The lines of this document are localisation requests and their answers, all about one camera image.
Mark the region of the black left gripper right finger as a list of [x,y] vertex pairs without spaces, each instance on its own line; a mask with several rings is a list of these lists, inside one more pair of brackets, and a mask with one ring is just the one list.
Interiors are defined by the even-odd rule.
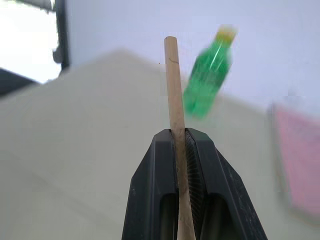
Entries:
[[265,240],[266,233],[246,187],[209,136],[185,130],[189,196],[195,237]]

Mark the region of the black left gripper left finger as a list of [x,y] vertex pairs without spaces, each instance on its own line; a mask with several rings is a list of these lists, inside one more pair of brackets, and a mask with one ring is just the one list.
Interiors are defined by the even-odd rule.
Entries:
[[157,133],[130,182],[123,240],[175,240],[179,187],[170,129]]

